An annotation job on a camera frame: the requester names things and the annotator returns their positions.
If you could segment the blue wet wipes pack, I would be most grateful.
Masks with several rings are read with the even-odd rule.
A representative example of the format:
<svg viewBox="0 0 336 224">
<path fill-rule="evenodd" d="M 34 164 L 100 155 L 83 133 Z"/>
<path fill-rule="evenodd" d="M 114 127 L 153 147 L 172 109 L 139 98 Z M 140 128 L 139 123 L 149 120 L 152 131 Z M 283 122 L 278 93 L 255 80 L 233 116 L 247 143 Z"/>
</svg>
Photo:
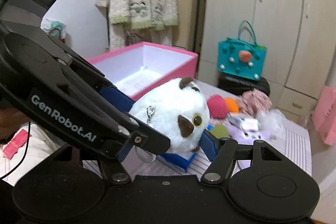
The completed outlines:
<svg viewBox="0 0 336 224">
<path fill-rule="evenodd" d="M 165 166 L 168 166 L 177 172 L 186 173 L 196 155 L 197 153 L 192 153 L 188 159 L 185 159 L 184 157 L 181 157 L 177 154 L 164 153 L 162 155 L 158 155 L 156 159 Z"/>
</svg>

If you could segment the beige wardrobe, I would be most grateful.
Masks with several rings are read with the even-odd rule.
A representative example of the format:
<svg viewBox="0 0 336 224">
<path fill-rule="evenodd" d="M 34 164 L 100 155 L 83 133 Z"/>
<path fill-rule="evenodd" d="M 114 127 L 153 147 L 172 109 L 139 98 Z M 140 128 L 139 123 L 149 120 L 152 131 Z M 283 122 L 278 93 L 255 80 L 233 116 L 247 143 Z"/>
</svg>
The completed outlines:
<svg viewBox="0 0 336 224">
<path fill-rule="evenodd" d="M 243 20 L 268 49 L 262 75 L 274 106 L 294 121 L 310 114 L 333 62 L 335 0 L 206 0 L 201 81 L 218 83 L 218 44 Z"/>
</svg>

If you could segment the teal felt handbag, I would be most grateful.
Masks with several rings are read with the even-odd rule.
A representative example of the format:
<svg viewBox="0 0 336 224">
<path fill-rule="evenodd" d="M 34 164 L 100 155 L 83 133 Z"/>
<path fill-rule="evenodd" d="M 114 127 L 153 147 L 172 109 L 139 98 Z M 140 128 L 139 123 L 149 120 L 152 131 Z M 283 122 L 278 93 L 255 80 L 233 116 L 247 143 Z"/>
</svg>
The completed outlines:
<svg viewBox="0 0 336 224">
<path fill-rule="evenodd" d="M 244 27 L 250 30 L 252 43 L 241 39 Z M 267 47 L 257 43 L 250 22 L 243 20 L 240 23 L 236 39 L 226 38 L 218 44 L 217 70 L 227 75 L 260 81 L 267 51 Z"/>
</svg>

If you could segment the green makeup sponge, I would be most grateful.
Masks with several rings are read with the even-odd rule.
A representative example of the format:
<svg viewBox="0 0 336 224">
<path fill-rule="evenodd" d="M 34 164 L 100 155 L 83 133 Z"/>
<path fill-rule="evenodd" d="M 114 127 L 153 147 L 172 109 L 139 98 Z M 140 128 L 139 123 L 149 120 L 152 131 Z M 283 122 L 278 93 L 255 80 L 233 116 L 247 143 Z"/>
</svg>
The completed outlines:
<svg viewBox="0 0 336 224">
<path fill-rule="evenodd" d="M 229 137 L 228 129 L 223 124 L 217 124 L 216 126 L 212 127 L 210 129 L 210 133 L 212 133 L 214 137 L 218 139 Z"/>
</svg>

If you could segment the white mesh bath pouf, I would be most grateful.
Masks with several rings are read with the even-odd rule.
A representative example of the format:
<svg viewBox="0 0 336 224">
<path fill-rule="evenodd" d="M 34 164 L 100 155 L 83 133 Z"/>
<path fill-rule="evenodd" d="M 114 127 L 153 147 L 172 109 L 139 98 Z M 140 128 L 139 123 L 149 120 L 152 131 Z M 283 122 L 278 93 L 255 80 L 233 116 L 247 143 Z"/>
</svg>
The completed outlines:
<svg viewBox="0 0 336 224">
<path fill-rule="evenodd" d="M 278 109 L 259 111 L 256 114 L 260 131 L 268 131 L 272 138 L 279 138 L 284 133 L 283 123 L 286 121 L 284 114 Z"/>
</svg>

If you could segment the white owl plush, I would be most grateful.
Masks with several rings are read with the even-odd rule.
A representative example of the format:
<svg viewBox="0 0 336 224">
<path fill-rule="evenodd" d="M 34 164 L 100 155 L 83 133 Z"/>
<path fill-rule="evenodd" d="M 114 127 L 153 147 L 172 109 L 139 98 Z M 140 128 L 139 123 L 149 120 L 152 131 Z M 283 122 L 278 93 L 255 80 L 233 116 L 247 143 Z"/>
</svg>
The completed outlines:
<svg viewBox="0 0 336 224">
<path fill-rule="evenodd" d="M 189 159 L 200 149 L 210 111 L 191 77 L 176 78 L 137 100 L 129 113 L 170 139 L 167 153 Z"/>
</svg>

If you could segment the pink cardboard box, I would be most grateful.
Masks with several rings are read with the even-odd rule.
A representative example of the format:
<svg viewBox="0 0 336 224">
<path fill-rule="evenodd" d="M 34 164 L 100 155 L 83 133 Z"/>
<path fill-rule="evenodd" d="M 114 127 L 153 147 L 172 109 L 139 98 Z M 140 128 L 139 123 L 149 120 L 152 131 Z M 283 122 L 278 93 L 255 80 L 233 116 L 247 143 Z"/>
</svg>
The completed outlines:
<svg viewBox="0 0 336 224">
<path fill-rule="evenodd" d="M 198 55 L 180 48 L 141 42 L 120 50 L 104 53 L 88 60 L 120 91 L 133 100 L 171 79 L 195 77 Z M 158 79 L 135 93 L 128 94 L 122 87 L 125 80 L 141 74 L 154 74 Z"/>
</svg>

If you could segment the pink shopping bag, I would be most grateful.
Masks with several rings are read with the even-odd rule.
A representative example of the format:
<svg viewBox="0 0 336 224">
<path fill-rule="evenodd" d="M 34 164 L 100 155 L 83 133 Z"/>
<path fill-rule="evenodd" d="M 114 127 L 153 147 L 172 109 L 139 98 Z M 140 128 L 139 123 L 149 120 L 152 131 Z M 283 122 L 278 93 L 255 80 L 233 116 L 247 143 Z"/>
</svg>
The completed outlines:
<svg viewBox="0 0 336 224">
<path fill-rule="evenodd" d="M 324 86 L 312 116 L 314 127 L 327 145 L 335 144 L 335 88 Z"/>
</svg>

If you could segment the black suitcase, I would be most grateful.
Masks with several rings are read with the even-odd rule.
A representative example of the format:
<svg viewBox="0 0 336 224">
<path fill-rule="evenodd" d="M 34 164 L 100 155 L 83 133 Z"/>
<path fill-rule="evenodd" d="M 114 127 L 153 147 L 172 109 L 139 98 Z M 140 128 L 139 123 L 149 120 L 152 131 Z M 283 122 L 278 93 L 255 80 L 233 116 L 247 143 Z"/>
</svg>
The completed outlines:
<svg viewBox="0 0 336 224">
<path fill-rule="evenodd" d="M 264 77 L 260 81 L 254 81 L 221 73 L 217 87 L 236 96 L 254 89 L 265 93 L 267 96 L 270 95 L 270 85 Z"/>
</svg>

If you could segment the purple bunny plush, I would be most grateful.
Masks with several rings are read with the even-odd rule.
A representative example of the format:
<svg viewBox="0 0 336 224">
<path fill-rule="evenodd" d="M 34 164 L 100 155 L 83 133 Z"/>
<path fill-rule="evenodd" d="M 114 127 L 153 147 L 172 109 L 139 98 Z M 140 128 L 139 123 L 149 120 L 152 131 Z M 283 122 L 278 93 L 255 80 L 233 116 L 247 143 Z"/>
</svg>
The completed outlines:
<svg viewBox="0 0 336 224">
<path fill-rule="evenodd" d="M 226 124 L 229 137 L 235 139 L 239 144 L 253 144 L 255 140 L 268 140 L 270 133 L 268 131 L 243 131 L 232 124 L 231 119 Z"/>
</svg>

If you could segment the pink fluffy heart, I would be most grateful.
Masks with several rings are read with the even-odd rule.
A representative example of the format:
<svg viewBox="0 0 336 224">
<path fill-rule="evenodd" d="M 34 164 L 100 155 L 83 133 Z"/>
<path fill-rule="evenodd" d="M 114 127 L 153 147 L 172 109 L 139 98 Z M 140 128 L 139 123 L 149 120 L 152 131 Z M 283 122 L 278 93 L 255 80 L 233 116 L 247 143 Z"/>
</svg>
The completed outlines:
<svg viewBox="0 0 336 224">
<path fill-rule="evenodd" d="M 214 119 L 224 119 L 229 110 L 223 97 L 215 95 L 207 100 L 210 116 Z"/>
</svg>

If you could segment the orange makeup sponge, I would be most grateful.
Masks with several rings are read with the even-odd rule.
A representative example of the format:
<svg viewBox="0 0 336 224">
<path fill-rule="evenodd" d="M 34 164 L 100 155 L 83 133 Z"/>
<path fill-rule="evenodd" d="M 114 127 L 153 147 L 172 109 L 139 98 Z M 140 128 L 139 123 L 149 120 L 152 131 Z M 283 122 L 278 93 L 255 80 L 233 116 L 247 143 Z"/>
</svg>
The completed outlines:
<svg viewBox="0 0 336 224">
<path fill-rule="evenodd" d="M 229 112 L 231 112 L 231 113 L 239 113 L 240 112 L 238 103 L 236 102 L 235 99 L 230 98 L 230 97 L 226 97 L 226 98 L 224 98 L 224 101 L 226 103 L 226 106 L 227 106 Z"/>
</svg>

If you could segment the white tissue pack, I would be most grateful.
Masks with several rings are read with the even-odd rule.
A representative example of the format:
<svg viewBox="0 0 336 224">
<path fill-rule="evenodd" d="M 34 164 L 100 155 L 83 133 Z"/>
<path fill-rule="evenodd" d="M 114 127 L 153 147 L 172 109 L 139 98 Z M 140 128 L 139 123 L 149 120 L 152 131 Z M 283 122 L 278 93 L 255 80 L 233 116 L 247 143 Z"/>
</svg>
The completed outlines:
<svg viewBox="0 0 336 224">
<path fill-rule="evenodd" d="M 240 128 L 243 131 L 258 131 L 259 122 L 255 118 L 242 118 L 242 117 L 233 117 L 230 121 L 236 127 Z"/>
</svg>

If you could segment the pink floral scrunchie cloth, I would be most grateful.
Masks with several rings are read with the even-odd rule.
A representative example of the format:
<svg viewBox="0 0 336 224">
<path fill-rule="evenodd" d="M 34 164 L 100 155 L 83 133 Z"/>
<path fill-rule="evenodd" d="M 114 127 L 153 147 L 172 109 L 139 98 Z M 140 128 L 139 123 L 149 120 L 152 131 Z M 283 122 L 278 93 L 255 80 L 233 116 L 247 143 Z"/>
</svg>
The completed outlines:
<svg viewBox="0 0 336 224">
<path fill-rule="evenodd" d="M 237 105 L 241 113 L 256 116 L 258 112 L 266 112 L 272 108 L 269 97 L 260 90 L 254 89 L 238 96 Z"/>
</svg>

